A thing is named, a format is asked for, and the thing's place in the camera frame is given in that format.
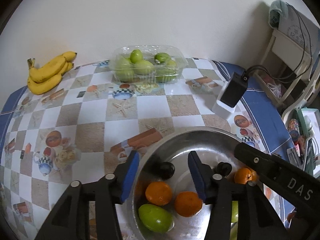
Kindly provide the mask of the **small green apple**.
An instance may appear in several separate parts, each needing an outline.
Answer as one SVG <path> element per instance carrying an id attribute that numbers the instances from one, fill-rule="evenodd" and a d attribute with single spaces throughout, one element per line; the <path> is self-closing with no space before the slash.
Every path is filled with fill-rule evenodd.
<path id="1" fill-rule="evenodd" d="M 141 222 L 146 228 L 156 233 L 166 233 L 174 227 L 170 212 L 153 204 L 144 204 L 138 209 Z"/>

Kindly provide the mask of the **yellow banana bunch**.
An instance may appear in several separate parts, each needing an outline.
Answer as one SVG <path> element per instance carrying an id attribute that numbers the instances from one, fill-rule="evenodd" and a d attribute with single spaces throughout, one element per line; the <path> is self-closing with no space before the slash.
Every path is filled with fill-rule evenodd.
<path id="1" fill-rule="evenodd" d="M 29 90 L 35 95 L 45 94 L 52 90 L 61 82 L 63 75 L 73 68 L 73 60 L 76 56 L 76 52 L 67 51 L 51 59 L 41 68 L 35 67 L 35 58 L 27 59 Z"/>

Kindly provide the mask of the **dark cherry with stem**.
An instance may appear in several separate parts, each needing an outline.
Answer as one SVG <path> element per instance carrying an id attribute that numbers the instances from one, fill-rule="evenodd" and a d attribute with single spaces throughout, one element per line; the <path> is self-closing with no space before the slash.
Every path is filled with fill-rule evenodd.
<path id="1" fill-rule="evenodd" d="M 227 177 L 232 171 L 232 165 L 227 162 L 220 162 L 215 168 L 215 173 L 220 174 L 223 177 Z"/>

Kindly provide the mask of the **small orange mandarin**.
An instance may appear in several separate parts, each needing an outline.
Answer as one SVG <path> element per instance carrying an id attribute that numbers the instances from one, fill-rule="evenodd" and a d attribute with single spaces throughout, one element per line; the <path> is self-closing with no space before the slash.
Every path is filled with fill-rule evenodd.
<path id="1" fill-rule="evenodd" d="M 182 217 L 192 217 L 202 209 L 203 202 L 196 192 L 180 192 L 174 202 L 176 213 Z"/>

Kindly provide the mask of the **white plastic shelf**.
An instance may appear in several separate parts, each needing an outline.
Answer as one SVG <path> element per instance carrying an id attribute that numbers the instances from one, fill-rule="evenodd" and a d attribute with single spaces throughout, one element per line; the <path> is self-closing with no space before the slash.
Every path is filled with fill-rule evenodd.
<path id="1" fill-rule="evenodd" d="M 281 59 L 283 64 L 288 66 L 291 70 L 293 70 L 293 73 L 296 74 L 295 79 L 290 82 L 288 89 L 286 89 L 285 92 L 280 95 L 280 97 L 277 97 L 272 92 L 271 87 L 269 87 L 264 79 L 260 76 L 263 70 L 257 70 L 254 73 L 253 76 L 277 110 L 279 112 L 288 112 L 292 109 L 302 108 L 310 104 L 314 100 L 316 94 L 319 92 L 319 65 L 317 65 L 317 68 L 313 72 L 310 80 L 302 78 L 304 74 L 311 73 L 311 67 L 309 66 L 309 63 L 311 63 L 311 55 L 304 52 L 303 49 L 296 44 L 296 42 L 291 40 L 277 29 L 274 29 L 272 33 L 261 63 L 266 61 L 269 53 L 274 53 L 278 58 Z M 299 81 L 303 81 L 306 84 L 306 87 L 304 90 L 302 90 L 299 98 L 294 101 L 290 94 L 295 89 Z"/>

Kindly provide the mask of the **clear plastic fruit box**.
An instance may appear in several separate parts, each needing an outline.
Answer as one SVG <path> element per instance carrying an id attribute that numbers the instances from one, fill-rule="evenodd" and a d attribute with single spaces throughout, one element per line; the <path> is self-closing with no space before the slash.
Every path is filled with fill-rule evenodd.
<path id="1" fill-rule="evenodd" d="M 137 45 L 116 49 L 108 66 L 117 82 L 166 84 L 178 81 L 188 61 L 176 47 Z"/>

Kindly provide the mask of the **large steel bowl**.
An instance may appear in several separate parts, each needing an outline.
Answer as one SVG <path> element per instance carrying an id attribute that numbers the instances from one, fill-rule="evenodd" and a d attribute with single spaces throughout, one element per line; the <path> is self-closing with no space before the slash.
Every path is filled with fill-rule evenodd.
<path id="1" fill-rule="evenodd" d="M 136 239 L 204 239 L 209 223 L 211 206 L 203 205 L 193 217 L 182 217 L 175 212 L 174 202 L 164 206 L 174 219 L 174 226 L 166 233 L 155 233 L 140 221 L 138 209 L 146 204 L 145 190 L 151 182 L 160 181 L 153 168 L 163 162 L 172 163 L 175 172 L 166 180 L 173 195 L 183 191 L 195 191 L 188 167 L 188 154 L 196 151 L 200 160 L 214 168 L 220 162 L 228 162 L 233 169 L 227 179 L 244 166 L 234 156 L 234 149 L 242 140 L 236 135 L 212 127 L 187 127 L 178 129 L 152 145 L 141 158 L 135 182 L 127 202 L 127 215 Z"/>

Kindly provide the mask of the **orange with stem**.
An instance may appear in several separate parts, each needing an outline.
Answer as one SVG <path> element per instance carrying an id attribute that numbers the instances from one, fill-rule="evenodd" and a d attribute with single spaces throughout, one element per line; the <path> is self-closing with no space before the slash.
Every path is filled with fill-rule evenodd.
<path id="1" fill-rule="evenodd" d="M 237 184 L 246 184 L 249 181 L 257 182 L 258 174 L 251 168 L 242 167 L 234 175 L 234 182 Z"/>

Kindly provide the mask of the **dark plum pair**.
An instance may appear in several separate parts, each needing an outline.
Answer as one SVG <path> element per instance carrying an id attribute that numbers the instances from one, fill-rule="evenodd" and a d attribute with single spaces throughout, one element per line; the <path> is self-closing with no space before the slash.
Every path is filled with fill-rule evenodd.
<path id="1" fill-rule="evenodd" d="M 168 180 L 174 175 L 175 166 L 170 162 L 156 162 L 151 165 L 149 171 L 161 180 Z"/>

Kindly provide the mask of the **black power adapter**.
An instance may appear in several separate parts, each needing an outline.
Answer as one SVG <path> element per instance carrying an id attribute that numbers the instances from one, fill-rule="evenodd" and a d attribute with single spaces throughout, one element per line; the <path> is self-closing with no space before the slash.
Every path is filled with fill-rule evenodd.
<path id="1" fill-rule="evenodd" d="M 249 76 L 246 71 L 242 74 L 233 73 L 224 89 L 220 101 L 229 107 L 235 107 L 248 88 Z"/>

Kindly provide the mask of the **white power strip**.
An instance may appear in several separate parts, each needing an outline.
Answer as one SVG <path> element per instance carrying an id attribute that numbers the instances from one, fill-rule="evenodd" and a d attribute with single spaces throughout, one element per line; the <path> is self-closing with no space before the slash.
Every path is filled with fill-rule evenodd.
<path id="1" fill-rule="evenodd" d="M 235 107 L 230 107 L 221 101 L 221 98 L 227 88 L 227 85 L 228 85 L 228 82 L 225 82 L 225 84 L 223 85 L 223 87 L 219 92 L 216 102 L 212 107 L 212 112 L 225 120 L 228 120 L 229 117 L 235 112 Z"/>

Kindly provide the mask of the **patterned tablecloth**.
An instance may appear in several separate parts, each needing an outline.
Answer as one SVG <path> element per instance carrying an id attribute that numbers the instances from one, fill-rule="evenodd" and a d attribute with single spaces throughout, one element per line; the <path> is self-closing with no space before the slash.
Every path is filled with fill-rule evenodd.
<path id="1" fill-rule="evenodd" d="M 151 129 L 217 127 L 285 157 L 293 142 L 255 80 L 229 119 L 212 112 L 226 75 L 239 71 L 193 58 L 176 83 L 118 85 L 103 61 L 70 70 L 45 95 L 12 93 L 1 112 L 1 211 L 17 238 L 34 239 L 69 183 L 112 172 L 126 159 L 112 146 Z"/>

